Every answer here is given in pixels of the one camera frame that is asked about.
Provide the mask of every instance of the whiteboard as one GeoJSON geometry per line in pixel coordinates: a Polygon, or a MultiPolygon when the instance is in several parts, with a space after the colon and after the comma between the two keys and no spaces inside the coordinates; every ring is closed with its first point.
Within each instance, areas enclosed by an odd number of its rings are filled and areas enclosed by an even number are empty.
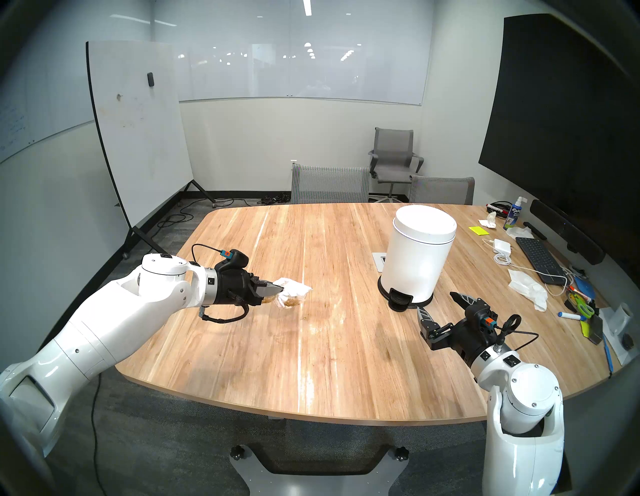
{"type": "Polygon", "coordinates": [[[36,141],[93,120],[87,40],[150,36],[148,0],[58,2],[0,81],[0,162],[36,141]]]}
{"type": "Polygon", "coordinates": [[[302,0],[156,0],[153,16],[163,23],[154,26],[153,39],[174,46],[180,100],[312,97],[419,105],[433,3],[311,0],[312,15],[306,15],[302,0]]]}
{"type": "Polygon", "coordinates": [[[95,124],[132,227],[193,180],[172,47],[135,41],[86,46],[95,124]]]}

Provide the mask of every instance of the whiteboard cleaner spray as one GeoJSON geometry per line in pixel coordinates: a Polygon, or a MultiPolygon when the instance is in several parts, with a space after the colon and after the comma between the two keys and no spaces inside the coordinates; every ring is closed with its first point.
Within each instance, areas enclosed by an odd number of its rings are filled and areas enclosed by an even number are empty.
{"type": "Polygon", "coordinates": [[[520,211],[522,210],[522,202],[527,203],[527,199],[523,196],[518,197],[518,201],[515,202],[511,206],[511,210],[509,210],[509,215],[507,215],[507,220],[504,221],[504,230],[507,230],[509,227],[514,227],[516,222],[518,221],[518,217],[520,217],[520,211]]]}

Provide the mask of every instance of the scissors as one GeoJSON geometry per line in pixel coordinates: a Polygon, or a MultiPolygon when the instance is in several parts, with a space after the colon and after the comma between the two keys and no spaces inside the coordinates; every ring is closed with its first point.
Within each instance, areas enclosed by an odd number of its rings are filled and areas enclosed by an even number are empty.
{"type": "Polygon", "coordinates": [[[570,292],[568,295],[568,298],[571,301],[571,303],[573,303],[573,306],[576,308],[578,312],[580,312],[582,315],[584,315],[588,319],[591,319],[593,317],[593,314],[595,313],[593,311],[593,308],[587,305],[587,303],[584,301],[584,298],[582,298],[582,296],[580,296],[579,294],[570,292]]]}

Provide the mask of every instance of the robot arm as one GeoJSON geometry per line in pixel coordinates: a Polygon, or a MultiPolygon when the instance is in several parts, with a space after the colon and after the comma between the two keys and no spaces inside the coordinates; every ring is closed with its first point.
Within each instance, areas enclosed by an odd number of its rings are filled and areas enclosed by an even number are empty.
{"type": "Polygon", "coordinates": [[[483,300],[451,296],[465,309],[465,318],[441,327],[418,308],[420,334],[431,349],[453,348],[477,384],[489,391],[483,494],[547,496],[560,474],[564,449],[563,398],[556,376],[542,365],[521,361],[504,343],[520,316],[511,316],[500,329],[498,315],[483,300]],[[522,437],[542,419],[540,436],[522,437]]]}
{"type": "Polygon", "coordinates": [[[249,305],[282,291],[245,271],[249,260],[243,253],[221,254],[225,259],[215,268],[171,255],[144,256],[131,274],[87,298],[31,360],[0,374],[0,413],[23,449],[47,456],[60,435],[67,403],[93,377],[144,345],[173,313],[201,307],[202,318],[229,322],[244,317],[249,305]],[[244,314],[214,319],[204,314],[209,305],[237,305],[244,314]]]}

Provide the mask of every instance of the trash can lid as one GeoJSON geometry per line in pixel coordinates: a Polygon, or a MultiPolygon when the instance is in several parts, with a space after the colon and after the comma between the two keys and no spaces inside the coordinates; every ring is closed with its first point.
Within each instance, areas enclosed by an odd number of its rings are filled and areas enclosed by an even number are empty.
{"type": "Polygon", "coordinates": [[[426,205],[407,205],[399,208],[394,219],[398,231],[416,241],[445,244],[456,237],[458,224],[452,216],[426,205]]]}

